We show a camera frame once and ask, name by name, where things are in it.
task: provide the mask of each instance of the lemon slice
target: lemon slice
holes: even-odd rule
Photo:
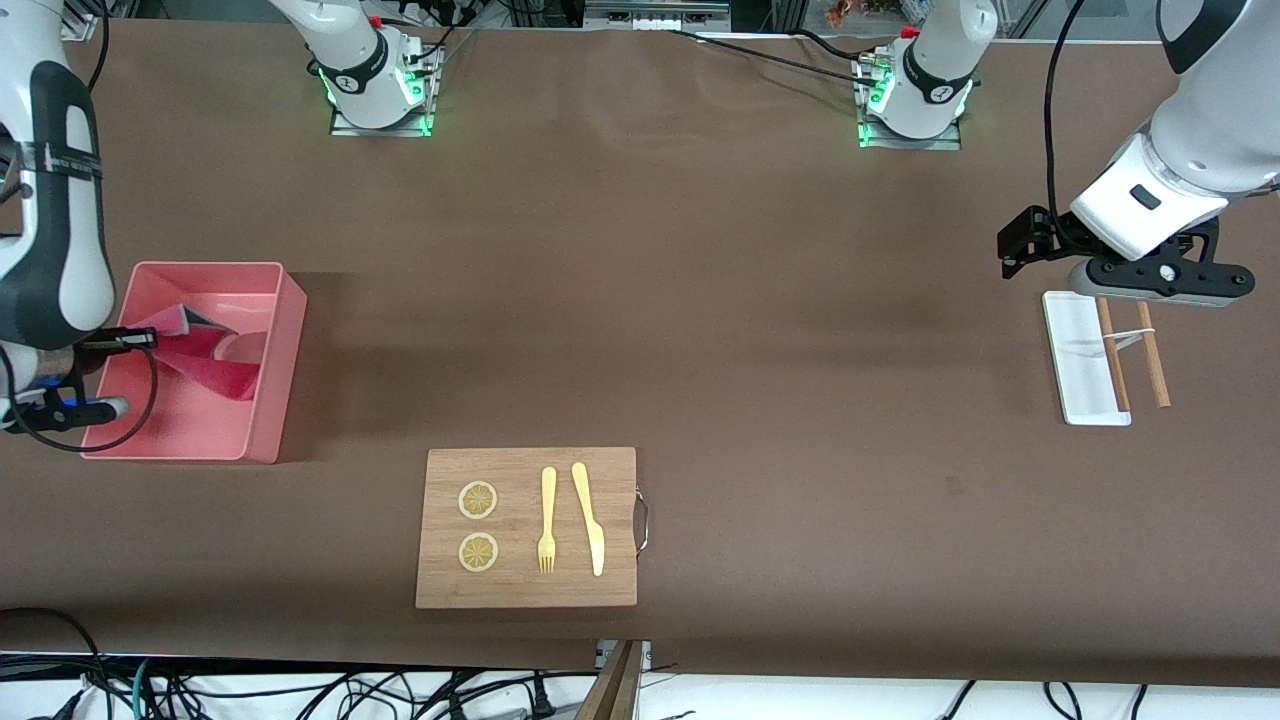
[[[498,541],[489,533],[471,533],[458,546],[458,561],[472,573],[484,573],[498,561]]]
[[[472,520],[488,518],[498,506],[498,491],[484,480],[467,483],[458,493],[458,510]]]

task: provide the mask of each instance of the black cable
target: black cable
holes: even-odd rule
[[[389,701],[389,700],[387,700],[384,697],[376,697],[376,696],[370,696],[367,700],[371,700],[374,702],[380,702],[380,703],[385,705],[387,707],[390,707],[392,708],[392,720],[399,720],[399,708],[396,707],[394,702],[392,702],[392,701]]]
[[[4,354],[4,348],[0,348],[0,357],[4,356],[3,354]],[[9,359],[5,357],[4,360],[5,360],[5,364],[8,365]],[[9,370],[9,377],[10,378],[13,377],[13,370],[12,369]],[[10,387],[9,393],[13,395],[13,383],[12,382],[9,383],[9,387]],[[93,642],[93,635],[88,634],[88,630],[84,629],[84,625],[81,625],[79,620],[72,618],[70,615],[68,615],[67,612],[63,612],[61,610],[54,610],[52,607],[29,607],[29,606],[24,606],[24,607],[5,607],[5,609],[0,610],[0,620],[4,620],[5,618],[18,618],[18,616],[22,616],[22,615],[37,615],[37,616],[42,616],[42,618],[54,618],[54,619],[56,619],[56,620],[59,620],[59,621],[61,621],[61,623],[64,623],[67,625],[70,625],[72,629],[76,630],[76,633],[81,637],[81,639],[84,641],[84,647],[88,648],[88,653],[93,657],[93,666],[97,669],[99,675],[102,679],[102,683],[106,684],[106,685],[111,684],[111,675],[106,671],[106,665],[102,662],[102,652],[97,650],[97,643]],[[111,701],[111,697],[110,697],[110,693],[109,693],[108,698],[106,698],[106,719],[111,720],[114,716],[115,716],[115,702]]]
[[[27,187],[26,183],[23,183],[23,182],[15,182],[15,183],[10,184],[9,187],[6,187],[5,190],[0,191],[0,205],[4,205],[5,202],[8,202],[10,197],[13,197],[14,195],[18,195],[18,191],[23,190],[24,187]]]
[[[599,673],[572,673],[572,671],[544,673],[543,674],[543,679],[550,679],[550,678],[593,678],[595,675],[599,675]],[[460,694],[458,700],[451,702],[448,707],[445,707],[439,714],[436,714],[431,720],[444,720],[444,717],[447,717],[454,708],[461,708],[463,705],[466,705],[467,702],[471,702],[472,700],[475,700],[477,697],[486,696],[489,693],[494,693],[494,692],[498,692],[500,689],[509,688],[512,685],[524,685],[525,683],[527,683],[530,680],[532,680],[532,675],[530,675],[527,678],[515,678],[515,679],[509,679],[509,680],[494,680],[492,683],[480,685],[477,688],[471,688],[467,692]]]
[[[156,717],[156,719],[164,717],[164,712],[160,711],[160,701],[156,698],[156,691],[151,685],[151,680],[146,675],[143,675],[142,678],[142,688],[140,697],[143,705],[150,708],[150,711],[147,712],[147,717]]]
[[[9,382],[6,383],[9,395],[9,413],[13,414],[13,419],[15,423],[18,423],[18,427],[22,429],[22,432],[31,436],[38,443],[47,447],[52,447],[54,450],[61,450],[64,452],[102,452],[106,450],[111,450],[114,447],[119,447],[133,439],[133,436],[142,432],[142,425],[146,425],[147,420],[151,419],[151,411],[155,410],[156,407],[156,397],[160,395],[160,368],[156,365],[156,356],[151,352],[150,347],[137,346],[137,348],[141,350],[142,354],[147,356],[147,366],[151,368],[151,391],[150,391],[151,393],[147,396],[147,405],[146,407],[142,409],[142,415],[138,416],[138,421],[134,423],[133,427],[128,429],[128,432],[113,439],[111,442],[95,446],[65,445],[58,442],[56,439],[49,439],[45,436],[31,429],[31,425],[27,424],[27,420],[22,416],[22,413],[18,409],[18,393],[17,389],[14,388],[14,384],[17,384],[17,373],[14,373],[13,363],[9,361],[9,354],[5,352],[3,346],[0,346],[0,365],[4,365],[5,375],[9,378]]]
[[[351,698],[351,705],[347,706],[347,711],[346,712],[339,712],[338,714],[338,720],[351,720],[351,714],[356,710],[357,705],[360,705],[361,702],[364,702],[366,700],[372,698],[374,693],[378,692],[383,685],[385,685],[387,683],[390,683],[397,676],[403,675],[403,674],[404,673],[401,671],[401,673],[392,673],[390,675],[387,675],[381,680],[378,680],[376,683],[374,683],[372,687],[370,687],[365,692],[360,693],[358,698],[356,698],[356,694],[351,692],[349,683],[348,683],[347,698]]]
[[[422,707],[417,708],[411,720],[421,720],[433,707],[438,703],[453,696],[458,692],[463,684],[471,682],[481,674],[480,670],[456,670],[453,675],[443,685],[435,689],[425,701],[422,701]]]
[[[541,10],[524,10],[524,9],[508,5],[506,0],[494,0],[494,1],[498,3],[499,5],[502,5],[503,8],[511,10],[512,13],[521,13],[524,15],[530,15],[530,17],[532,17],[532,15],[545,15],[547,13],[549,13],[553,9],[552,4],[548,3],[547,0],[543,0],[543,9]]]
[[[532,720],[543,720],[556,715],[556,706],[547,697],[547,683],[543,682],[543,675],[538,670],[534,670],[534,692],[529,698],[529,714]]]
[[[88,76],[90,92],[93,92],[93,86],[97,85],[99,76],[102,74],[102,65],[106,64],[106,49],[111,44],[111,10],[108,8],[110,0],[101,0],[99,6],[102,9],[102,46],[97,50],[97,65],[93,67],[93,74]]]
[[[174,674],[173,676],[170,676],[169,680],[165,683],[165,691],[166,692],[165,692],[164,702],[169,707],[169,717],[177,719],[178,717],[178,710],[173,706],[173,696],[174,696],[174,693],[173,692],[168,692],[168,691],[178,689],[180,692],[182,687],[183,687],[182,685],[182,678],[179,678],[177,674]]]
[[[1059,684],[1062,685],[1062,688],[1066,691],[1066,697],[1071,700],[1071,708],[1075,711],[1075,715],[1068,714],[1066,710],[1064,710],[1062,706],[1059,705],[1056,700],[1053,700],[1053,683],[1043,683],[1041,685],[1041,689],[1044,691],[1044,700],[1047,700],[1048,703],[1053,706],[1053,710],[1056,710],[1057,714],[1064,717],[1064,720],[1084,720],[1084,715],[1080,712],[1080,701],[1076,700],[1075,691],[1071,689],[1071,683],[1059,683]]]
[[[84,691],[76,691],[76,694],[67,698],[67,702],[54,712],[51,720],[72,720],[76,716],[76,707],[79,705],[79,698],[84,697]]]
[[[188,688],[188,689],[186,689],[186,693],[189,694],[189,696],[195,696],[195,697],[207,697],[207,698],[212,698],[212,700],[242,700],[242,698],[250,698],[250,697],[273,697],[273,696],[280,696],[280,694],[307,693],[307,692],[312,692],[312,691],[323,691],[326,687],[329,687],[328,683],[325,683],[323,685],[306,685],[306,687],[301,687],[301,688],[282,688],[282,689],[278,689],[278,691],[257,691],[257,692],[250,692],[250,693],[211,693],[211,692],[206,692],[206,691],[201,691],[201,689],[191,689],[191,688]]]
[[[978,680],[966,682],[964,687],[960,688],[960,692],[956,693],[956,698],[951,701],[951,710],[947,710],[947,714],[940,717],[940,720],[955,720],[956,712],[960,712],[960,706],[964,705],[964,698],[969,697],[969,691],[972,691],[977,684]]]
[[[750,47],[742,47],[741,45],[732,45],[730,42],[722,42],[719,40],[716,40],[714,37],[703,37],[700,35],[694,35],[691,32],[685,32],[682,29],[668,29],[667,32],[671,32],[671,33],[675,33],[675,35],[680,35],[680,36],[684,36],[684,37],[691,37],[691,38],[701,41],[701,42],[716,45],[717,47],[724,47],[726,50],[736,50],[737,53],[744,53],[744,54],[751,55],[754,58],[760,58],[760,59],[769,60],[769,61],[773,61],[773,63],[780,63],[780,64],[783,64],[783,65],[790,65],[792,68],[799,68],[801,70],[809,70],[810,73],[818,73],[820,76],[833,77],[833,78],[837,78],[837,79],[842,79],[845,82],[851,82],[854,85],[865,85],[865,86],[874,86],[876,85],[876,81],[873,81],[872,78],[860,78],[860,77],[854,77],[854,76],[845,74],[845,73],[837,73],[835,70],[828,70],[826,68],[815,68],[813,65],[806,65],[804,63],[796,63],[795,60],[787,60],[786,58],[778,58],[777,55],[769,55],[769,54],[765,54],[765,53],[751,50]]]
[[[1057,59],[1062,54],[1062,46],[1066,45],[1066,35],[1071,32],[1071,23],[1075,22],[1075,15],[1080,13],[1084,1],[1075,0],[1075,4],[1068,10],[1062,31],[1057,33],[1057,42],[1053,44],[1053,54],[1048,58],[1048,76],[1044,78],[1044,186],[1048,191],[1048,217],[1053,222],[1057,236],[1062,240],[1066,240],[1066,233],[1062,232],[1062,223],[1057,217],[1057,187],[1053,168],[1053,77],[1057,74]]]
[[[1143,683],[1138,685],[1138,694],[1133,696],[1133,706],[1129,708],[1129,720],[1138,720],[1138,708],[1142,707],[1142,701],[1147,697],[1147,684]]]
[[[435,41],[435,44],[433,44],[433,45],[431,45],[431,46],[430,46],[430,47],[429,47],[429,49],[426,50],[426,53],[422,53],[421,55],[413,55],[412,58],[410,58],[410,60],[411,60],[411,61],[415,61],[415,63],[416,63],[416,61],[421,60],[422,58],[426,58],[426,56],[428,56],[428,55],[430,55],[431,53],[435,53],[435,51],[436,51],[436,50],[439,50],[440,47],[444,47],[444,41],[445,41],[445,40],[448,40],[451,35],[453,35],[453,31],[454,31],[454,29],[457,29],[457,27],[458,27],[458,26],[449,26],[449,27],[448,27],[448,28],[447,28],[447,29],[444,31],[444,35],[442,35],[442,36],[440,36],[440,38],[439,38],[439,40],[436,40],[436,41]]]
[[[315,697],[312,697],[310,701],[307,701],[305,706],[302,706],[302,710],[298,711],[297,720],[310,720],[310,717],[315,715],[316,708],[320,707],[320,703],[324,702],[324,698],[329,697],[329,694],[333,693],[333,691],[338,689],[338,685],[344,684],[347,680],[355,676],[356,676],[355,673],[346,673],[337,680],[321,688]]]
[[[794,31],[788,32],[787,35],[799,35],[799,36],[803,36],[803,37],[808,37],[809,40],[817,42],[818,47],[822,47],[827,53],[829,53],[829,54],[832,54],[832,55],[835,55],[837,58],[842,58],[845,60],[856,60],[859,58],[859,55],[861,55],[863,53],[869,53],[869,51],[872,51],[872,50],[876,49],[876,46],[872,46],[872,47],[868,47],[867,50],[859,50],[858,53],[846,53],[845,50],[841,50],[840,47],[836,47],[835,45],[827,42],[826,38],[823,38],[817,32],[805,29],[803,27],[797,27]]]

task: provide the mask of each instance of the metal mounting plate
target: metal mounting plate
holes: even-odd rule
[[[879,58],[881,50],[887,51],[887,47],[877,47],[876,53],[868,53],[869,58]],[[854,77],[867,77],[872,79],[881,79],[877,77],[877,72],[883,72],[881,65],[874,61],[865,60],[852,60],[850,67],[854,70]],[[942,131],[942,135],[936,137],[929,137],[925,140],[916,140],[913,137],[902,137],[896,132],[888,129],[878,115],[868,111],[867,106],[870,104],[870,96],[874,88],[863,85],[854,86],[854,105],[858,108],[858,145],[859,147],[890,147],[893,150],[960,150],[960,122],[959,119],[951,120],[947,129]]]

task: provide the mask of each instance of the pink cloth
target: pink cloth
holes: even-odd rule
[[[230,400],[253,400],[257,392],[257,363],[218,360],[214,350],[236,331],[219,325],[186,305],[174,305],[142,320],[137,327],[156,329],[156,360]]]

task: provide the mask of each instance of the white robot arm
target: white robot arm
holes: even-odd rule
[[[891,74],[868,110],[904,137],[941,135],[964,111],[973,70],[998,23],[991,0],[936,0],[918,37],[888,46]]]
[[[424,102],[419,73],[438,47],[424,53],[421,40],[372,27],[358,0],[271,3],[302,33],[352,124],[387,127]],[[22,233],[0,236],[0,429],[9,432],[123,416],[123,398],[84,397],[83,375],[109,355],[155,345],[150,332],[100,329],[115,291],[97,126],[88,90],[68,68],[61,13],[63,0],[0,0],[0,126],[15,147],[12,197],[23,218]],[[76,400],[59,400],[61,388]]]
[[[269,0],[302,33],[329,99],[353,126],[384,128],[426,99],[422,41],[375,28],[360,0]]]
[[[1225,306],[1253,290],[1252,273],[1215,263],[1213,250],[1217,215],[1280,176],[1280,3],[1161,0],[1157,13],[1178,91],[1071,213],[1033,206],[1001,231],[1006,278],[1087,255],[1071,272],[1085,295]]]
[[[0,341],[68,347],[115,302],[88,90],[67,68],[61,0],[0,0],[0,123],[17,145],[20,234],[0,237]]]

